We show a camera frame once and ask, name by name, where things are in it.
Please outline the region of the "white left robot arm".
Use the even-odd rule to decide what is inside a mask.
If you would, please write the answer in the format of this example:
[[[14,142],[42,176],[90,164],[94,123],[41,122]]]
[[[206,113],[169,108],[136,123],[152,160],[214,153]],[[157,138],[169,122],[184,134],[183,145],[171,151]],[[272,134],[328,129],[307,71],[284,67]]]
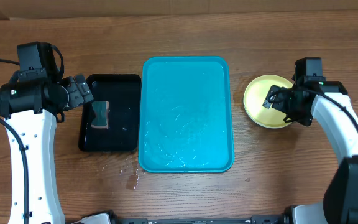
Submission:
[[[60,82],[39,78],[0,88],[8,124],[12,205],[9,223],[64,223],[58,198],[54,138],[57,115],[93,100],[83,75]]]

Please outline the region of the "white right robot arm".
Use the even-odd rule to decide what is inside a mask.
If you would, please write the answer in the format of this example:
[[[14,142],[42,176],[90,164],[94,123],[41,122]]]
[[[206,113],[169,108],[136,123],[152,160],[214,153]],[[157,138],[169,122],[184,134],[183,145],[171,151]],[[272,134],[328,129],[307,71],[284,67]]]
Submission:
[[[358,223],[358,117],[340,82],[306,82],[270,87],[266,101],[286,114],[285,121],[322,127],[339,167],[323,200],[291,210],[292,223]]]

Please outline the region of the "yellow plate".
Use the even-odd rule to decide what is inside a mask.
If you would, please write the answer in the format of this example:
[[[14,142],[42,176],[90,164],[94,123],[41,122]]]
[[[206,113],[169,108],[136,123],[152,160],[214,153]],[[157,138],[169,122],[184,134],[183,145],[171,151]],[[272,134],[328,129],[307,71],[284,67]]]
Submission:
[[[255,78],[248,84],[244,92],[244,109],[252,121],[264,128],[284,128],[290,124],[284,122],[285,114],[272,108],[272,105],[266,100],[272,85],[290,88],[293,84],[278,75],[262,75]]]

